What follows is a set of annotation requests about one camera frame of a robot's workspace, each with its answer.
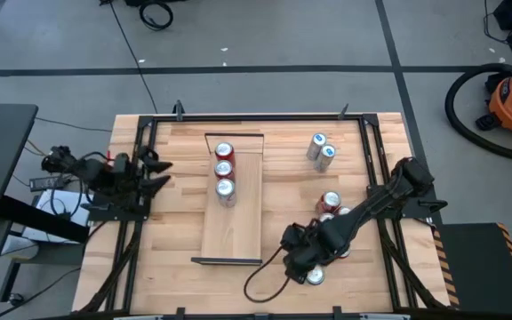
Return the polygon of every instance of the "concrete floor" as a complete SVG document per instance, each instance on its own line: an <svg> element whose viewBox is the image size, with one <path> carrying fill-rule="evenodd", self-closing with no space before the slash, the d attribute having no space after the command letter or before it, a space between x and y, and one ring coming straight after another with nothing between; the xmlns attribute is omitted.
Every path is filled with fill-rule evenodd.
<svg viewBox="0 0 512 320"><path fill-rule="evenodd" d="M490 10L499 1L490 0ZM380 4L388 16L387 39ZM471 145L445 118L444 96L459 74L405 73L403 89L409 94L410 109L391 68L512 63L507 46L483 34L482 0L189 0L171 6L173 26L153 32L141 24L136 9L115 1L137 58L145 60L141 66L185 73L163 69L158 72L163 74L145 76L160 112L170 112L176 99L181 99L189 113L339 111L345 103L348 111L413 113L415 123L407 119L411 138L416 140L416 131L420 132L421 146L436 176L437 196L450 203L442 211L444 222L503 222L512 235L512 161ZM493 34L502 35L494 20L490 25ZM394 65L388 35L396 46ZM362 72L288 72L292 69L286 67L259 73L214 68L203 74L193 69L223 63L228 67L365 68L357 69ZM134 67L112 11L99 7L98 1L0 1L0 70L39 70L51 75L60 73L57 70L96 68L107 73L0 76L0 103L34 103L41 117L109 128L116 114L153 111L139 76L119 75L123 68ZM456 100L467 123L484 111L482 82L469 83ZM512 146L511 133L490 134ZM106 150L109 136L37 122L30 139L45 149L69 145L81 155ZM24 180L44 176L39 161L29 153L22 155L16 176ZM25 202L32 198L14 180L7 194ZM8 260L1 259L0 275L5 263ZM74 267L26 266L14 291L29 296L69 268ZM76 274L4 318L64 315L75 288ZM0 303L0 311L5 308Z"/></svg>

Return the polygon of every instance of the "black metal frame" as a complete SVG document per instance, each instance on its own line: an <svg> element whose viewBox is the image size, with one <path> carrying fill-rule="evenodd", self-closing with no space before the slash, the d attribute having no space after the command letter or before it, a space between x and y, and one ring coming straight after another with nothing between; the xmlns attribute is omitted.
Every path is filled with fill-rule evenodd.
<svg viewBox="0 0 512 320"><path fill-rule="evenodd" d="M136 134L136 140L134 142L134 156L132 157L133 161L137 161L136 154L137 148L141 146L144 137L144 131L148 127L149 131L149 140L148 146L155 150L156 143L156 129L160 123L163 122L227 122L227 121L348 121L354 120L357 121L361 136L361 141L363 144L364 150L364 159L367 167L367 174L369 176L369 186L367 186L367 191L371 188L376 188L376 174L374 170L374 163L372 160L371 154L371 145L369 144L369 139L366 131L366 125L370 124L372 126L375 143L377 147L377 154L380 159L380 166L382 170L383 179L385 182L389 179L389 171L388 171L388 163L385 157L384 147L382 145L382 138L380 135L380 128L378 124L378 117L376 114L337 114L337 113L325 113L325 114L235 114L235 115L188 115L188 114L179 114L175 116L167 115L167 116L140 116L138 121L138 131ZM388 235L388 231L386 228L386 224L384 220L377 220L377 225L379 227L380 237L383 237L385 234ZM141 237L141 230L143 228L143 222L137 221L135 223L134 232L138 233L138 238ZM397 248L403 257L407 260L405 245L404 245L404 236L402 234L402 229L398 220L393 221L393 229L396 235ZM122 251L124 250L124 240L127 232L127 223L122 222L120 225L120 230L118 233L117 243L116 243L116 251L115 251L115 259L114 264L116 264L116 260L119 259ZM133 254L127 273L127 281L124 290L124 304L123 310L130 310L130 306L132 304L132 292L133 285L135 282L135 274L137 268L137 260L138 260L138 252ZM398 289L396 285L396 274L394 272L392 259L389 254L383 249L383 258L385 261L385 270L388 278L388 291L390 294L390 299L392 302L393 308L400 308L400 299L398 296ZM406 292L408 296L408 301L410 307L416 308L416 296L413 293L412 286L409 284L407 279L404 279L406 283ZM116 297L115 293L110 293L107 298L106 310L111 311L114 307L114 299ZM175 315L164 315L164 319L182 319L184 314L184 308L179 308L180 312L176 312ZM285 318L285 319L343 319L343 318L356 318L357 313L354 314L343 314L340 312L340 308L338 306L333 307L333 313L331 314L274 314L274 318ZM262 318L268 318L268 315L259 315L263 316ZM203 318L203 319L219 319L223 318L223 315L194 315L188 316L188 318ZM225 315L226 318L251 318L253 319L255 315Z"/></svg>

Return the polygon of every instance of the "wooden table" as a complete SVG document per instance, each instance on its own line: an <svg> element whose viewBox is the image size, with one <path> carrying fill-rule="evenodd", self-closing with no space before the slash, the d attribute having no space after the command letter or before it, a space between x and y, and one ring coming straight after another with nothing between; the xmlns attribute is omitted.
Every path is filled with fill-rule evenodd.
<svg viewBox="0 0 512 320"><path fill-rule="evenodd" d="M411 154L399 113L380 113L380 130L388 165ZM131 154L138 116L117 116L109 151ZM243 295L246 277L256 268L202 266L190 261L201 251L204 206L210 156L205 132L256 132L264 134L262 166L261 257L267 260L278 247L285 227L294 221L307 224L314 205L326 189L341 193L343 204L354 206L366 198L368 177L358 124L349 121L313 122L182 122L163 123L156 132L156 151L173 162L170 183L154 199L140 242L138 268L132 296L132 314L331 313L391 311L388 282L381 256L376 223L364 225L352 242L352 253L326 269L323 284L288 284L276 299L255 304ZM324 132L337 148L326 173L317 173L305 153L315 132ZM372 131L368 131L374 146ZM372 154L377 155L374 147ZM375 156L378 182L382 182ZM434 296L449 304L440 262L430 227L403 220L402 228L410 264ZM73 310L85 305L99 289L112 266L119 222L109 222L86 246ZM284 276L280 254L256 276L249 288L255 298L275 292ZM398 274L400 298L406 305L404 283ZM121 307L125 274L118 283L116 306Z"/></svg>

